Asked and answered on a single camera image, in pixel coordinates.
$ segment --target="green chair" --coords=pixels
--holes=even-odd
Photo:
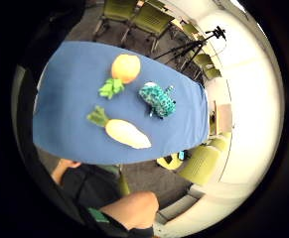
[[[216,77],[221,77],[221,72],[215,66],[204,69],[204,74],[207,80],[212,80]]]
[[[120,189],[121,195],[125,196],[131,193],[131,190],[128,186],[127,180],[123,172],[120,172],[120,177],[118,179],[118,187]]]
[[[223,138],[213,138],[209,146],[213,146],[223,152],[227,149],[227,142]]]
[[[192,23],[188,23],[183,25],[183,32],[190,40],[194,41],[195,38],[193,34],[197,34],[199,31]]]
[[[178,158],[178,153],[174,153],[170,157],[159,158],[156,162],[161,167],[170,171],[178,169],[183,163],[183,161]]]
[[[214,147],[198,146],[192,150],[192,155],[186,165],[177,174],[197,185],[205,185],[211,178],[220,151]]]
[[[227,138],[228,140],[231,139],[232,133],[231,132],[221,132],[219,133],[220,136]]]
[[[163,9],[165,6],[165,3],[160,2],[158,0],[146,0],[145,2],[148,2],[149,4],[159,8],[159,9]]]
[[[125,175],[122,172],[122,165],[97,165],[99,168],[114,174],[117,179],[117,185],[121,196],[131,193]]]
[[[213,67],[213,66],[214,66],[214,63],[213,63],[213,61],[212,61],[211,56],[208,55],[208,54],[197,54],[197,55],[195,55],[195,56],[194,56],[194,54],[195,54],[194,51],[189,51],[189,57],[184,60],[184,62],[183,62],[183,64],[181,65],[180,69],[182,69],[182,68],[184,67],[184,65],[185,65],[186,63],[188,63],[188,61],[189,61],[192,57],[194,57],[193,60],[192,60],[192,63],[193,63],[194,65],[196,65],[197,68],[196,68],[196,71],[195,71],[195,73],[194,73],[194,75],[193,75],[193,79],[196,79],[196,78],[199,77],[199,75],[200,75],[203,71],[205,71],[205,69],[207,69],[208,67]]]
[[[109,28],[109,21],[121,22],[126,24],[134,15],[138,0],[105,0],[102,15],[92,33],[95,41],[97,33],[104,26]]]
[[[170,22],[174,17],[154,7],[153,5],[144,2],[138,13],[130,21],[130,26],[126,29],[122,40],[121,47],[125,47],[127,35],[132,29],[138,28],[146,33],[149,33],[147,40],[152,37],[154,39],[150,54],[152,54],[158,45],[159,40],[164,36],[167,29],[170,27]]]

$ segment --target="table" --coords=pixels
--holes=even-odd
[[[120,54],[140,57],[136,80],[112,99],[98,94],[111,64]],[[149,116],[138,94],[147,81],[162,88],[174,86],[176,111],[163,120]],[[136,150],[114,141],[103,128],[86,120],[95,105],[110,118],[134,124],[148,136],[152,147]],[[36,146],[62,158],[98,164],[130,164],[155,160],[193,148],[209,136],[207,95],[200,84],[167,65],[114,46],[91,42],[63,42],[49,60],[37,95],[33,116]]]

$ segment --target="floor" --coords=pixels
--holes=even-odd
[[[71,30],[67,35],[66,41],[92,41],[92,32],[101,15],[102,4],[96,4],[85,9],[81,21]],[[109,45],[118,46],[121,36],[126,27],[120,23],[110,23],[110,28],[100,34],[97,41]],[[134,30],[127,37],[125,49],[147,55],[151,41],[145,41],[146,33],[139,30]],[[157,47],[157,50],[150,58],[159,56],[168,52],[172,48],[182,46],[186,42],[186,37],[183,34],[177,34],[175,39],[171,38],[171,32],[167,32]],[[166,62],[174,56],[173,53],[167,54],[162,58],[157,59],[160,62]],[[172,60],[168,66],[178,69],[177,63]],[[188,67],[183,74],[192,78],[195,69]],[[57,157],[50,155],[47,152],[39,150],[40,157],[49,172],[57,163]],[[180,178],[176,173],[168,171],[160,167],[156,161],[149,161],[144,163],[136,163],[123,165],[123,173],[126,176],[131,191],[137,190],[152,190],[156,193],[160,203],[160,209],[168,206],[174,201],[186,194],[187,189],[191,183],[183,178]]]

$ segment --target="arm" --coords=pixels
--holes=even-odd
[[[52,179],[56,184],[61,185],[62,178],[66,170],[68,168],[77,168],[80,165],[81,165],[80,162],[74,162],[68,159],[61,158],[56,168],[52,172]]]

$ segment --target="yellow object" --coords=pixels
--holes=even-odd
[[[138,56],[122,54],[114,60],[111,73],[113,78],[119,78],[127,84],[135,80],[140,70],[141,62]]]
[[[178,153],[172,154],[171,158],[172,158],[172,160],[170,162],[168,162],[166,160],[166,158],[164,158],[164,157],[159,158],[156,161],[157,161],[157,164],[159,164],[161,167],[163,167],[167,170],[173,171],[173,170],[176,170],[177,168],[179,168],[180,165],[183,163],[183,161],[181,161],[178,158]]]
[[[148,137],[133,124],[120,119],[109,119],[102,107],[96,106],[95,110],[89,113],[86,118],[94,124],[104,127],[107,135],[122,144],[135,149],[150,148],[152,146]]]

